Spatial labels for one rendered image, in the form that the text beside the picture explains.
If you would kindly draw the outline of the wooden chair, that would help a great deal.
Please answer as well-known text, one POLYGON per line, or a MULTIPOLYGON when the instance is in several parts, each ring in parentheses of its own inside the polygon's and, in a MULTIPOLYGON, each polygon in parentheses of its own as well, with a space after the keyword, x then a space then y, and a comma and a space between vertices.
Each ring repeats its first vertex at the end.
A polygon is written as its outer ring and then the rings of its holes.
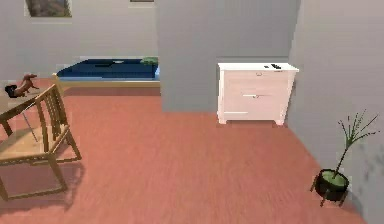
POLYGON ((37 95, 33 100, 33 106, 37 108, 40 126, 16 130, 0 143, 0 167, 24 163, 30 165, 48 164, 59 183, 59 187, 32 193, 9 195, 0 177, 0 197, 4 201, 66 191, 68 187, 59 168, 59 163, 82 159, 70 130, 58 86, 53 84, 37 95), (56 152, 63 142, 72 147, 74 157, 64 159, 56 157, 56 152))

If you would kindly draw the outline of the wooden table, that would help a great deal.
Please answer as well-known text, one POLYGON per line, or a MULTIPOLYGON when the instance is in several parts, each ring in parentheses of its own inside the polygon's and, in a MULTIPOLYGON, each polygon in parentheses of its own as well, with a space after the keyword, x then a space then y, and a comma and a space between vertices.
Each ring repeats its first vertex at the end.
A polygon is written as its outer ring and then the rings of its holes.
POLYGON ((10 98, 4 90, 0 91, 0 125, 7 136, 13 133, 9 120, 32 105, 40 93, 41 89, 33 89, 25 97, 10 98))

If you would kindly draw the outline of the bed with blue cover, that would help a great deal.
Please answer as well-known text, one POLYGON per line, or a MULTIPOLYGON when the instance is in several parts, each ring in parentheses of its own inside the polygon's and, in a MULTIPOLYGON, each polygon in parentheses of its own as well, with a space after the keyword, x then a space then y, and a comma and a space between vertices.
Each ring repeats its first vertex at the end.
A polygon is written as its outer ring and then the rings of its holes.
POLYGON ((86 59, 52 74, 60 87, 144 87, 160 86, 159 65, 141 64, 142 58, 86 59))

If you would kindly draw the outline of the brown dog figurine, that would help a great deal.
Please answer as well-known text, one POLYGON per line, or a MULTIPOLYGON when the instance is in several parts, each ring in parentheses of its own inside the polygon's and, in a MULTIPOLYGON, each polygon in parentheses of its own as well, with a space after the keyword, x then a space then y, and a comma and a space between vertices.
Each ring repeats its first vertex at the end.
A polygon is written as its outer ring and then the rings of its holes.
POLYGON ((20 86, 17 86, 16 84, 7 85, 4 87, 4 90, 10 98, 25 97, 26 94, 29 93, 30 88, 36 89, 36 86, 32 81, 32 79, 36 77, 36 74, 26 74, 23 77, 20 86))

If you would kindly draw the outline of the framed landscape picture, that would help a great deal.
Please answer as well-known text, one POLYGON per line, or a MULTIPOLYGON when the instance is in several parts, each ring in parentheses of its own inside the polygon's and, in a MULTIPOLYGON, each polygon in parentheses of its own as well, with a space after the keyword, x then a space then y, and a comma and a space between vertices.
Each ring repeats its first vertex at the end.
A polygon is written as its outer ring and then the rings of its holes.
POLYGON ((25 0, 31 17, 71 17, 69 0, 25 0))

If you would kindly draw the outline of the white chest of drawers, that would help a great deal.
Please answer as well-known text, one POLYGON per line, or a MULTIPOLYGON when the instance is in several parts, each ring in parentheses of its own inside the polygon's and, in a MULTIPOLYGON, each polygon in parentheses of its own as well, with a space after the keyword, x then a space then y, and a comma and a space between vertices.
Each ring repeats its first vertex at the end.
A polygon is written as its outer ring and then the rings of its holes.
POLYGON ((218 71, 220 124, 270 120, 284 125, 298 68, 288 63, 219 63, 218 71))

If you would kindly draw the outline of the potted plant in black pot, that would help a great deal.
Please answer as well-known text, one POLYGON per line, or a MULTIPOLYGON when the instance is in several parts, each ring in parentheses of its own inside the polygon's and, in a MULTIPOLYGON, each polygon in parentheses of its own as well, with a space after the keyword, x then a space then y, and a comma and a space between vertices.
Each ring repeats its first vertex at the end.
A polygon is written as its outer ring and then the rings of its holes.
POLYGON ((313 179, 310 191, 316 191, 321 197, 320 206, 323 207, 326 201, 335 202, 341 207, 349 194, 349 178, 341 171, 346 154, 349 149, 359 140, 379 133, 379 130, 368 132, 366 129, 375 122, 379 115, 376 114, 366 124, 363 123, 366 110, 356 112, 354 117, 347 116, 346 120, 339 120, 344 135, 344 150, 335 169, 321 169, 313 179))

